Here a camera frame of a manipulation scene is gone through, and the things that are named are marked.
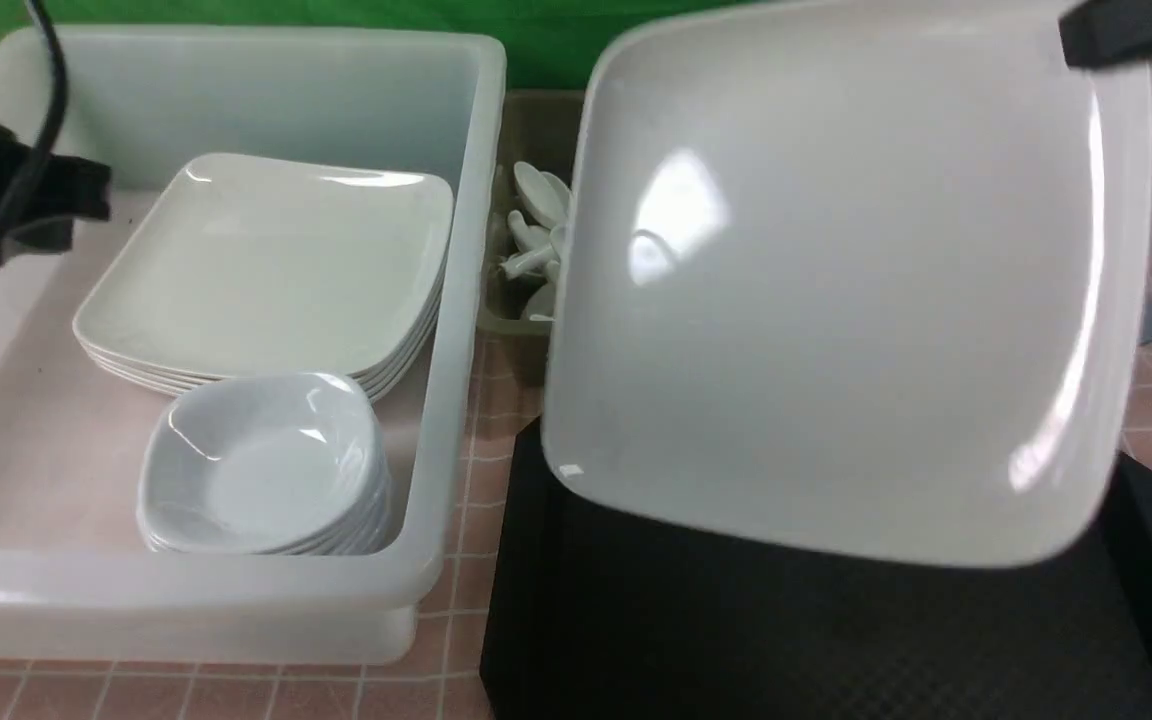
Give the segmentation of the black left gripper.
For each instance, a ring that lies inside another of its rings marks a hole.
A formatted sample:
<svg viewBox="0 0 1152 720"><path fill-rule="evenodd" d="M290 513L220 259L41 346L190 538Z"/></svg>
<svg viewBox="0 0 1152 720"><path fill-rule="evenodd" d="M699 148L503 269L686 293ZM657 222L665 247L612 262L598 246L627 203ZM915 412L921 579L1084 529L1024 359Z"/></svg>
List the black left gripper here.
<svg viewBox="0 0 1152 720"><path fill-rule="evenodd" d="M0 266L20 255L59 255L73 247L74 223L108 222L113 169L54 150L63 113L47 106L41 149L0 124Z"/></svg>

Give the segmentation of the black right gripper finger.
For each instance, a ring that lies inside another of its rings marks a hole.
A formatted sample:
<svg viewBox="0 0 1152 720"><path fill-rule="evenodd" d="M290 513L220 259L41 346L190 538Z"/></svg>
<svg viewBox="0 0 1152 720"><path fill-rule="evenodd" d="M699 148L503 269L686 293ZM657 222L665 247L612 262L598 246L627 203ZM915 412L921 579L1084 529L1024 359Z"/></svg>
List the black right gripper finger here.
<svg viewBox="0 0 1152 720"><path fill-rule="evenodd" d="M1059 18L1066 65L1102 70L1152 60L1152 1L1084 1Z"/></svg>

